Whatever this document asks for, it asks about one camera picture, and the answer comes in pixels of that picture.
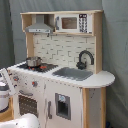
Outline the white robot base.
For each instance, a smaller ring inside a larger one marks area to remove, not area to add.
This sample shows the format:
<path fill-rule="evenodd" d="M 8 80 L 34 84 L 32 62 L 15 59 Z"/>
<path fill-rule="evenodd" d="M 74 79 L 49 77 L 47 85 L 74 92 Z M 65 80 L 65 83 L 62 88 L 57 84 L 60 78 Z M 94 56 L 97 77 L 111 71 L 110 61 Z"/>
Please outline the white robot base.
<path fill-rule="evenodd" d="M 9 123 L 9 128 L 41 128 L 38 118 L 33 114 L 25 114 Z"/>

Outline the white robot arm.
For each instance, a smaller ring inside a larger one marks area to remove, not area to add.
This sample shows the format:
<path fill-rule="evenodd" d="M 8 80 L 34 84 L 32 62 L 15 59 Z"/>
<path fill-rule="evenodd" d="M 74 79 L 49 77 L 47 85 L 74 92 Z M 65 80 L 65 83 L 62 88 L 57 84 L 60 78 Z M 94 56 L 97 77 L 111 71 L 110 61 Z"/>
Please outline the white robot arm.
<path fill-rule="evenodd" d="M 14 86 L 5 68 L 0 70 L 0 113 L 9 108 L 9 98 L 15 94 Z"/>

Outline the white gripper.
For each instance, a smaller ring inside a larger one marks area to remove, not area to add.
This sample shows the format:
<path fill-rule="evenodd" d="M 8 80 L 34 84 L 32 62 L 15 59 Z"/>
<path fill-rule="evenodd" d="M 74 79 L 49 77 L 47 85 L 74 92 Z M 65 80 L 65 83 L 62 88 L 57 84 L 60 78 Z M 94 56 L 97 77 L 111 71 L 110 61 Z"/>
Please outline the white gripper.
<path fill-rule="evenodd" d="M 5 68 L 0 70 L 0 95 L 14 95 L 15 89 Z"/>

